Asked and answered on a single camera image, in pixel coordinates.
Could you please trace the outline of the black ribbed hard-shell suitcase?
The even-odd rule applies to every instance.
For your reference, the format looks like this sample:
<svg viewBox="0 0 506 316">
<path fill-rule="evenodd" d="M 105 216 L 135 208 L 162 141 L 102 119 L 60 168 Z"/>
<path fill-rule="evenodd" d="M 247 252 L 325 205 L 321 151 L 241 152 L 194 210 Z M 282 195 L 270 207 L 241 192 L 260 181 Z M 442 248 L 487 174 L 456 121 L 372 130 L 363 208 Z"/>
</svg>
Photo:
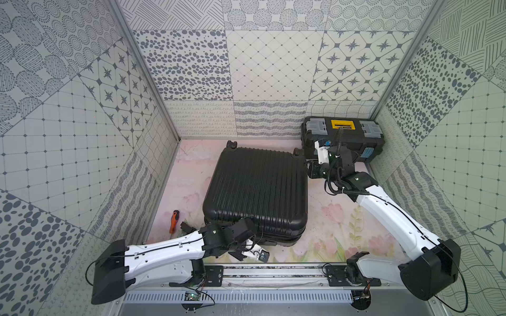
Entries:
<svg viewBox="0 0 506 316">
<path fill-rule="evenodd" d="M 240 147 L 229 141 L 217 161 L 202 211 L 206 223 L 221 226 L 251 219 L 261 244 L 296 244 L 308 222 L 304 154 Z"/>
</svg>

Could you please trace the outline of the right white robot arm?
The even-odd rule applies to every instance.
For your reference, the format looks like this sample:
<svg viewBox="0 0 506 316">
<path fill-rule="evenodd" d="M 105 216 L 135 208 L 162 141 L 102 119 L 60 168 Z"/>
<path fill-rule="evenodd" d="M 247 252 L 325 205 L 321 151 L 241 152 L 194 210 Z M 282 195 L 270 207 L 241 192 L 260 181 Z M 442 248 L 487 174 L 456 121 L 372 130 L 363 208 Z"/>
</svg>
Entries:
<svg viewBox="0 0 506 316">
<path fill-rule="evenodd" d="M 396 239 L 406 261 L 374 257 L 367 251 L 347 260 L 346 276 L 352 285 L 368 279 L 401 283 L 416 298 L 428 301 L 460 280 L 461 247 L 452 239 L 442 240 L 398 206 L 367 172 L 354 168 L 351 150 L 342 145 L 344 130 L 332 140 L 316 140 L 311 150 L 317 159 L 309 160 L 308 176 L 323 179 L 331 196 L 346 195 L 371 213 Z"/>
</svg>

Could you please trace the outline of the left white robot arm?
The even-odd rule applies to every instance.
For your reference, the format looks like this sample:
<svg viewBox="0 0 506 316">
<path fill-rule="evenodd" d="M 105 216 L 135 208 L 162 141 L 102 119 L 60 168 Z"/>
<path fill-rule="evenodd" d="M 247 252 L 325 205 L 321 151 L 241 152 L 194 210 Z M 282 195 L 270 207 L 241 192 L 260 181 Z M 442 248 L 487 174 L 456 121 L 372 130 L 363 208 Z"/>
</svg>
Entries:
<svg viewBox="0 0 506 316">
<path fill-rule="evenodd" d="M 210 223 L 182 237 L 145 245 L 112 242 L 89 268 L 94 277 L 91 303 L 100 305 L 124 296 L 128 290 L 167 283 L 193 287 L 206 279 L 203 260 L 230 254 L 242 261 L 267 262 L 270 254 L 255 243 L 257 227 L 249 219 L 222 226 Z"/>
</svg>

